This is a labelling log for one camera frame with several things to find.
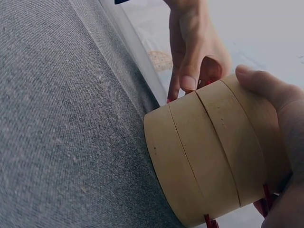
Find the gray fabric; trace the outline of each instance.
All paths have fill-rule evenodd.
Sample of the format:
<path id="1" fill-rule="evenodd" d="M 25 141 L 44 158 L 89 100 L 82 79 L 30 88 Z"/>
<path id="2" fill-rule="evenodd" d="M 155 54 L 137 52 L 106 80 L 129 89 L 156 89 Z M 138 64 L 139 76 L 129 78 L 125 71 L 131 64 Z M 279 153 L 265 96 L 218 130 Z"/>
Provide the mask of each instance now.
<path id="1" fill-rule="evenodd" d="M 0 1 L 0 227 L 182 227 L 145 145 L 157 107 L 98 0 Z"/>

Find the light wood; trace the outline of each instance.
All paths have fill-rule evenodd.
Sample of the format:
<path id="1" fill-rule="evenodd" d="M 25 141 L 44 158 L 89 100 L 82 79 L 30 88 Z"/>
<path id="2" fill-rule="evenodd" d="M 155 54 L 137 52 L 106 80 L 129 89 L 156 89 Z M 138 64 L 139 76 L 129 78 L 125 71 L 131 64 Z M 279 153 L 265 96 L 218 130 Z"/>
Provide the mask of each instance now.
<path id="1" fill-rule="evenodd" d="M 291 173 L 291 167 L 279 132 L 276 110 L 266 99 L 243 89 L 235 75 L 225 77 L 222 81 L 241 104 L 257 135 L 271 191 L 279 191 L 282 180 Z"/>
<path id="2" fill-rule="evenodd" d="M 239 208 L 225 152 L 197 94 L 192 92 L 169 107 L 210 217 L 218 218 Z"/>
<path id="3" fill-rule="evenodd" d="M 221 81 L 196 91 L 230 164 L 240 205 L 263 197 L 266 167 L 257 136 L 241 105 Z"/>
<path id="4" fill-rule="evenodd" d="M 173 212 L 186 227 L 204 223 L 206 202 L 178 137 L 168 105 L 144 117 L 144 131 L 156 175 Z"/>

